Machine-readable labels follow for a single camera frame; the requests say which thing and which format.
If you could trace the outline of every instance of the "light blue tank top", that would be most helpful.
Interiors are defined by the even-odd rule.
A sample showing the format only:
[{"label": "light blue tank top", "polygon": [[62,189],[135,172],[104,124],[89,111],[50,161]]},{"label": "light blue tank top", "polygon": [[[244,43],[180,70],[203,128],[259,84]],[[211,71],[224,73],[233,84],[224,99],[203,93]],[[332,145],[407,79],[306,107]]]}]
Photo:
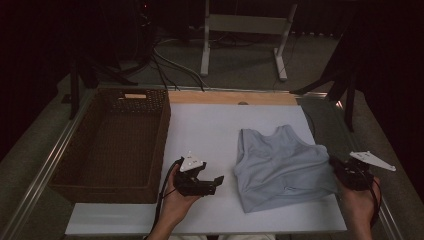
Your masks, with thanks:
[{"label": "light blue tank top", "polygon": [[302,141],[290,125],[270,136],[242,129],[234,173],[245,213],[267,210],[337,192],[327,149]]}]

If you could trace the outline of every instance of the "brown woven basket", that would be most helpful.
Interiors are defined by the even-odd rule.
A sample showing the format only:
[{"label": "brown woven basket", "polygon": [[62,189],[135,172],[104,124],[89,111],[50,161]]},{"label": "brown woven basket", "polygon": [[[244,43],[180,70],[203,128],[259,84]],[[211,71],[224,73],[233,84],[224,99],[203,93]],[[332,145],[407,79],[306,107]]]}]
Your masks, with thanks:
[{"label": "brown woven basket", "polygon": [[156,203],[170,116],[165,90],[98,89],[49,186],[71,202]]}]

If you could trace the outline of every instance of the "floor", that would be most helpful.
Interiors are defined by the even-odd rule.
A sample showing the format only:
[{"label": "floor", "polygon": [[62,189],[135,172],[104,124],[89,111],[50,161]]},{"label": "floor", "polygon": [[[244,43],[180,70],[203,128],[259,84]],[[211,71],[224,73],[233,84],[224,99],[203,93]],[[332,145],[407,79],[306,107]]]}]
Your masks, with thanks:
[{"label": "floor", "polygon": [[[201,36],[198,30],[193,30],[194,36]],[[200,90],[200,85],[207,91],[214,89],[255,90],[255,91],[290,91],[301,88],[317,80],[327,61],[331,57],[337,40],[327,37],[290,36],[283,59],[286,63],[288,80],[281,82],[277,78],[277,70],[273,60],[272,49],[279,44],[279,37],[264,35],[233,35],[217,34],[212,41],[209,76],[200,78],[202,55],[202,40],[194,38],[189,42],[163,37],[156,47],[155,59],[160,62],[156,65],[151,61],[144,69],[127,75],[128,79],[138,82],[142,86],[163,86],[167,83],[170,89],[176,87]],[[168,59],[172,63],[184,66],[182,70],[175,64],[161,60]],[[132,66],[133,62],[122,62],[123,67]],[[116,84],[107,77],[99,74],[105,84]],[[15,147],[0,164],[0,232],[6,229],[7,223],[19,206],[26,189],[31,185],[40,167],[48,157],[55,141],[59,138],[68,123],[69,105],[62,104],[64,94],[69,93],[69,76],[59,84],[59,95],[46,107],[33,125],[26,131]],[[314,90],[317,93],[326,93],[330,84]],[[320,111],[333,103],[326,100],[318,105],[299,100],[312,117],[314,124],[330,125],[328,128],[317,130],[317,142],[335,144],[332,139],[331,119],[318,117]],[[403,239],[418,239],[423,236],[422,202],[417,201],[413,188],[408,179],[402,175],[402,168],[398,165],[396,156],[384,137],[381,129],[366,106],[361,93],[357,93],[354,109],[353,135],[359,139],[360,145],[376,152],[389,163],[399,169],[397,175],[375,169],[375,174],[381,176],[383,190],[387,192],[388,205],[393,210],[393,217],[401,229]],[[19,234],[15,239],[140,239],[131,237],[71,237],[63,236],[67,219],[72,212],[72,204],[64,201],[61,196],[46,188],[28,219],[23,219],[22,228],[17,229]],[[375,239],[390,239],[381,222],[373,228]],[[347,239],[347,233],[323,234],[292,234],[281,235],[278,239]]]}]

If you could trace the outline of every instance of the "hand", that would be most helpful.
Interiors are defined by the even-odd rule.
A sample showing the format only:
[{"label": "hand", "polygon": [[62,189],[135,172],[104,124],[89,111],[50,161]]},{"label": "hand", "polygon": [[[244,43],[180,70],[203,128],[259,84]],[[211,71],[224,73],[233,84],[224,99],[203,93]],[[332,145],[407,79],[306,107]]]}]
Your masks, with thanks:
[{"label": "hand", "polygon": [[148,240],[168,239],[175,226],[187,215],[191,205],[200,198],[200,196],[184,197],[175,189],[174,176],[178,168],[179,165],[175,165],[169,175],[162,211],[156,226],[148,236]]},{"label": "hand", "polygon": [[[377,197],[378,204],[381,201],[380,179],[374,177],[372,188]],[[374,198],[369,190],[355,191],[346,188],[339,181],[342,190],[343,208],[347,214],[347,224],[352,232],[353,239],[372,239],[370,222],[374,215]]]}]

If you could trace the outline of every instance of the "white table surface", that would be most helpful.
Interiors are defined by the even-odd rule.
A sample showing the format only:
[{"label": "white table surface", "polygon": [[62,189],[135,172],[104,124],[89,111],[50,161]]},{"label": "white table surface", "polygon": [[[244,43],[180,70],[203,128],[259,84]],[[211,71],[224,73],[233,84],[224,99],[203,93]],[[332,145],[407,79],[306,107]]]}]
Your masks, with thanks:
[{"label": "white table surface", "polygon": [[[238,133],[242,128],[271,135],[290,124],[309,144],[314,139],[300,106],[171,104],[171,122],[162,177],[171,164],[192,151],[207,162],[200,180],[224,175],[215,195],[198,200],[174,234],[255,234],[344,231],[346,225],[334,195],[267,211],[245,214],[233,174]],[[77,203],[67,235],[146,234],[156,204]]]}]

